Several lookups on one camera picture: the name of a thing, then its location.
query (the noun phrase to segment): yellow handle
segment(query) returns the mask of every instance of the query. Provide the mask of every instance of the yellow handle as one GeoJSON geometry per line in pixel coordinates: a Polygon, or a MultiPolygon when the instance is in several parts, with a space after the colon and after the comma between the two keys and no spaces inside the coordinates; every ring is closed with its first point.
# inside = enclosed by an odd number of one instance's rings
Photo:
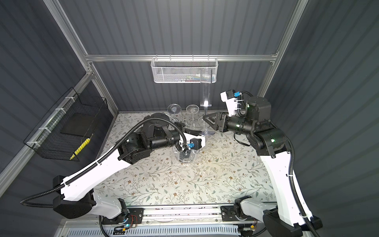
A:
{"type": "Polygon", "coordinates": [[[89,141],[91,141],[90,138],[87,138],[81,145],[80,147],[75,151],[75,155],[79,154],[79,152],[89,143],[89,141]]]}

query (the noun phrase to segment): white ventilated panel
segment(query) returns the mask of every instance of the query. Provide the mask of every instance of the white ventilated panel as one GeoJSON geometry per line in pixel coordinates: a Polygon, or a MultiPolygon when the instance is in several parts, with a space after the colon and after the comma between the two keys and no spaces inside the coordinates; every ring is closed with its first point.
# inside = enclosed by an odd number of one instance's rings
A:
{"type": "MultiPolygon", "coordinates": [[[[238,226],[228,224],[212,224],[212,225],[178,225],[178,226],[137,226],[129,229],[123,235],[113,235],[114,227],[104,227],[109,236],[179,236],[179,235],[225,235],[238,236],[238,226]]],[[[91,236],[102,237],[100,228],[70,228],[67,237],[91,236]]]]}

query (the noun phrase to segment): floral tablecloth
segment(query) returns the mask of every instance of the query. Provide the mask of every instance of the floral tablecloth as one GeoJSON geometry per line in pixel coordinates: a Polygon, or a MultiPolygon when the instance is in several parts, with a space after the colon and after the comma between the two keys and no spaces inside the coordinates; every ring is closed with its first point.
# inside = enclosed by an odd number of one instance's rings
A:
{"type": "MultiPolygon", "coordinates": [[[[118,114],[103,152],[151,114],[118,114]]],[[[197,115],[196,120],[201,116],[202,113],[197,115]]],[[[237,135],[237,139],[246,141],[242,135],[237,135]]],[[[105,196],[123,198],[128,206],[228,203],[245,195],[257,201],[276,201],[270,178],[256,151],[238,144],[231,132],[209,136],[195,162],[182,164],[172,156],[172,148],[159,149],[94,189],[105,196]]]]}

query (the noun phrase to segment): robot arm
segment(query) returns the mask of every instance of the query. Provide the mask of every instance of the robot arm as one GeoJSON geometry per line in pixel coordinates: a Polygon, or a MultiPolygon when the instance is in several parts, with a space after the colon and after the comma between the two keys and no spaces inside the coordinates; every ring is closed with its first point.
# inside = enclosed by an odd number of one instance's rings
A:
{"type": "Polygon", "coordinates": [[[156,113],[145,117],[134,126],[115,147],[106,152],[82,170],[70,176],[57,176],[53,180],[54,188],[33,195],[21,201],[31,207],[52,207],[54,211],[72,219],[91,213],[123,222],[128,214],[122,199],[105,197],[93,192],[93,188],[107,177],[122,170],[140,159],[149,157],[151,152],[175,146],[180,152],[188,154],[205,146],[201,131],[184,128],[183,123],[170,122],[167,115],[156,113]],[[175,130],[168,130],[169,124],[175,130]],[[29,200],[58,192],[53,205],[31,203],[29,200]]]}
{"type": "Polygon", "coordinates": [[[302,236],[302,230],[321,228],[321,219],[312,215],[301,194],[293,169],[289,169],[290,152],[294,151],[291,150],[290,141],[285,134],[270,120],[271,104],[263,97],[252,96],[246,102],[245,113],[236,116],[239,95],[240,93],[234,90],[221,93],[228,113],[217,112],[205,115],[203,119],[214,130],[246,135],[267,169],[276,194],[277,207],[246,196],[235,200],[236,216],[241,219],[252,216],[263,221],[274,237],[302,236]],[[296,191],[291,188],[289,180],[293,182],[296,191]],[[299,203],[295,201],[295,196],[298,197],[299,203]]]}

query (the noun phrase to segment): tall clear cylinder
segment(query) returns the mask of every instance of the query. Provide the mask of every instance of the tall clear cylinder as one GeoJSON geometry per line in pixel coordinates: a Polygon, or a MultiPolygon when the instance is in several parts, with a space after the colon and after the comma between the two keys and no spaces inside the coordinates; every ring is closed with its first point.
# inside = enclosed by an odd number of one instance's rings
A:
{"type": "MultiPolygon", "coordinates": [[[[203,97],[200,101],[200,106],[204,107],[204,115],[207,115],[208,108],[212,106],[211,96],[210,96],[210,87],[212,85],[212,69],[211,68],[202,68],[200,70],[200,87],[203,92],[203,97]]],[[[211,136],[215,132],[208,130],[208,124],[202,120],[204,124],[203,135],[211,136]]]]}
{"type": "Polygon", "coordinates": [[[203,93],[203,97],[200,101],[200,106],[211,107],[212,102],[210,98],[210,87],[212,84],[212,69],[211,68],[202,68],[200,70],[200,87],[203,93]]]}

